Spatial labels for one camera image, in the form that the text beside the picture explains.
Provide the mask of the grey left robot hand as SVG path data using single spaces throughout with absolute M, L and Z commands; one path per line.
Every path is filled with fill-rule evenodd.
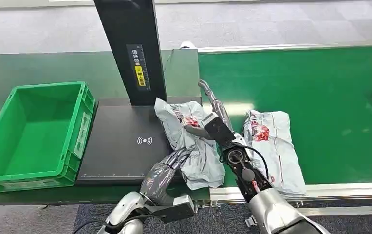
M 155 206 L 171 206 L 174 198 L 167 193 L 167 188 L 190 154 L 191 151 L 183 147 L 155 163 L 141 184 L 140 194 Z

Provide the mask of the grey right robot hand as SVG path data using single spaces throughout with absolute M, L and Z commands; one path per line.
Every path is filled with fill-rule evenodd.
M 231 122 L 230 122 L 230 118 L 228 116 L 228 113 L 224 107 L 224 104 L 218 100 L 212 89 L 209 87 L 208 83 L 202 79 L 200 79 L 198 81 L 198 86 L 203 88 L 206 96 L 208 97 L 209 99 L 209 102 L 212 106 L 212 111 L 214 113 L 216 113 L 220 119 L 226 124 L 226 126 L 229 128 L 230 131 L 234 132 L 233 128 L 232 128 L 232 125 L 231 125 Z M 198 136 L 198 137 L 203 137 L 207 140 L 213 140 L 213 138 L 209 135 L 209 133 L 202 127 L 195 127 L 195 126 L 192 126 L 191 124 L 187 124 L 184 126 L 184 129 L 195 135 L 195 136 Z

